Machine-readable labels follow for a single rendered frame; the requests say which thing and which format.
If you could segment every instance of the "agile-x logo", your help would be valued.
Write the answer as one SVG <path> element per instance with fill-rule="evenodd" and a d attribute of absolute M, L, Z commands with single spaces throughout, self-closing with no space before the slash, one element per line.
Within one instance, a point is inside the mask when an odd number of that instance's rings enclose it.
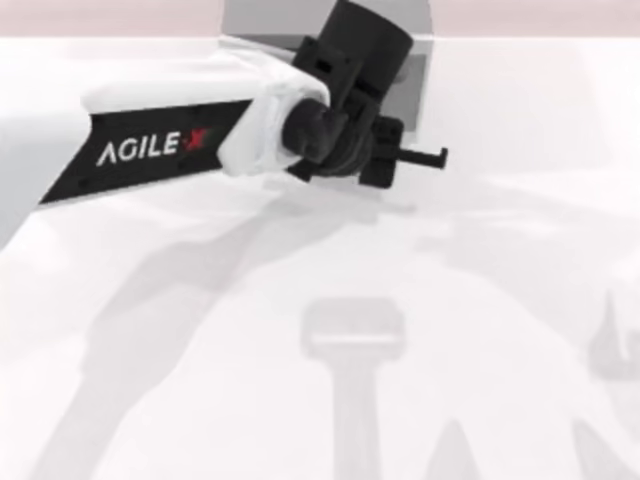
<path fill-rule="evenodd" d="M 131 137 L 119 144 L 109 142 L 100 155 L 97 166 L 176 155 L 181 146 L 186 152 L 198 150 L 204 147 L 204 140 L 208 132 L 209 130 L 206 128 L 196 128 L 186 134 L 175 131 L 164 135 Z"/>

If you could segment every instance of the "gray box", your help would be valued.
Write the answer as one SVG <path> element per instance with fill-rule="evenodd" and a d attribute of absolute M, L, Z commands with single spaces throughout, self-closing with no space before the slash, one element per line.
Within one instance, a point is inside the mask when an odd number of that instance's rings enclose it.
<path fill-rule="evenodd" d="M 397 23 L 415 38 L 414 49 L 383 105 L 383 113 L 401 119 L 405 143 L 415 141 L 425 97 L 433 39 L 428 0 L 356 0 Z M 276 47 L 271 53 L 291 60 L 305 35 L 320 33 L 335 0 L 226 0 L 222 31 Z"/>

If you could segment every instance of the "white table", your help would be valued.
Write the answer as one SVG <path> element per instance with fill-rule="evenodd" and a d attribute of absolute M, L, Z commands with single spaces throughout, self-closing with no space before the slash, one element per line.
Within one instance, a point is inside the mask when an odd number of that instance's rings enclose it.
<path fill-rule="evenodd" d="M 418 146 L 450 168 L 389 193 L 35 213 L 0 255 L 0 478 L 640 478 L 634 58 L 438 42 Z"/>

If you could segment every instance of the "red x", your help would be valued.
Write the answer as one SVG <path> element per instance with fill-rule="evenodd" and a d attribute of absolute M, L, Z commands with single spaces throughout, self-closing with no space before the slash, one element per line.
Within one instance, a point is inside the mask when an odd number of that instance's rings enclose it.
<path fill-rule="evenodd" d="M 196 150 L 198 148 L 202 148 L 204 135 L 207 133 L 206 128 L 196 128 L 191 130 L 191 138 L 187 141 L 187 150 Z"/>

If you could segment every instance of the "robotic arm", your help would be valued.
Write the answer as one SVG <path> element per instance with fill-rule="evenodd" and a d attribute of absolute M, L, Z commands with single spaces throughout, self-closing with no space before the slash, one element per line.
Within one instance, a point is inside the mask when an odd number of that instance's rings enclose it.
<path fill-rule="evenodd" d="M 206 60 L 3 61 L 0 249 L 40 205 L 197 173 L 390 188 L 397 161 L 444 168 L 446 149 L 402 150 L 404 125 L 380 114 L 412 45 L 339 0 L 292 64 L 249 48 Z"/>

